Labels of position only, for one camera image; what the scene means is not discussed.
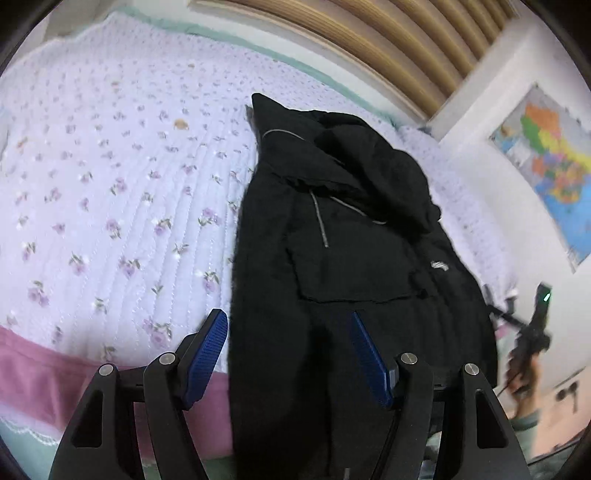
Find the jacket hood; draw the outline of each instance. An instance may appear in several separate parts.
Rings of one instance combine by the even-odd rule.
[[[252,96],[260,162],[297,187],[332,195],[375,219],[397,217],[416,233],[440,218],[427,178],[406,152],[360,118],[345,113],[289,110]]]

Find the jacket logo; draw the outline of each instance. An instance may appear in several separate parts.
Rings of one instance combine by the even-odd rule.
[[[449,267],[447,266],[447,264],[443,263],[443,262],[431,262],[431,266],[433,268],[441,268],[444,272],[449,270]]]

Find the metal screw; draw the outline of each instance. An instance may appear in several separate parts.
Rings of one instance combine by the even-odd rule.
[[[106,377],[113,373],[113,365],[111,364],[104,364],[102,367],[99,368],[99,375]]]
[[[478,368],[478,366],[477,365],[474,365],[474,364],[466,364],[466,365],[464,365],[464,370],[469,375],[478,375],[478,372],[480,371],[480,369]]]
[[[163,365],[170,365],[176,359],[177,358],[174,356],[174,353],[165,353],[164,355],[160,355],[160,358],[158,360]]]
[[[403,353],[400,357],[400,360],[402,360],[407,365],[414,365],[417,363],[418,358],[414,353]]]

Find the reflective piping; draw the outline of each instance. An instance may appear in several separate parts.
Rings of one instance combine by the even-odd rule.
[[[367,217],[368,214],[359,210],[357,207],[354,207],[353,205],[349,205],[348,203],[343,202],[342,200],[336,198],[336,197],[330,197],[332,200],[334,200],[336,203],[340,203],[342,206],[350,208],[351,210],[353,210],[354,212],[357,212],[358,214]],[[377,225],[385,225],[386,223],[388,223],[387,220],[381,222],[379,220],[372,220],[373,223],[377,224]]]
[[[262,140],[263,138],[265,138],[265,137],[267,136],[267,134],[270,134],[271,132],[283,132],[283,133],[285,133],[285,134],[290,134],[290,135],[293,135],[294,137],[297,137],[297,138],[299,138],[300,140],[304,140],[304,139],[303,139],[302,137],[300,137],[299,135],[296,135],[295,133],[293,133],[293,132],[290,132],[289,130],[282,130],[281,128],[273,128],[273,129],[271,129],[271,130],[267,130],[265,133],[263,133],[263,135],[262,135],[262,137],[261,137],[261,140]]]
[[[312,196],[312,200],[314,201],[314,207],[316,208],[316,218],[318,219],[318,225],[320,225],[320,234],[322,235],[322,243],[324,244],[324,248],[329,247],[329,240],[326,237],[326,230],[324,230],[324,222],[322,221],[322,217],[320,216],[320,208],[318,207],[318,201],[316,200],[316,196],[310,191],[310,195]]]

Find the green sleeve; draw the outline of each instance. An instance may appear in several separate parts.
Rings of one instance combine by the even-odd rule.
[[[517,437],[519,445],[526,460],[531,459],[531,452],[534,447],[535,435],[538,430],[538,422],[540,421],[540,411],[529,414],[527,417],[520,419],[511,419],[511,426]]]

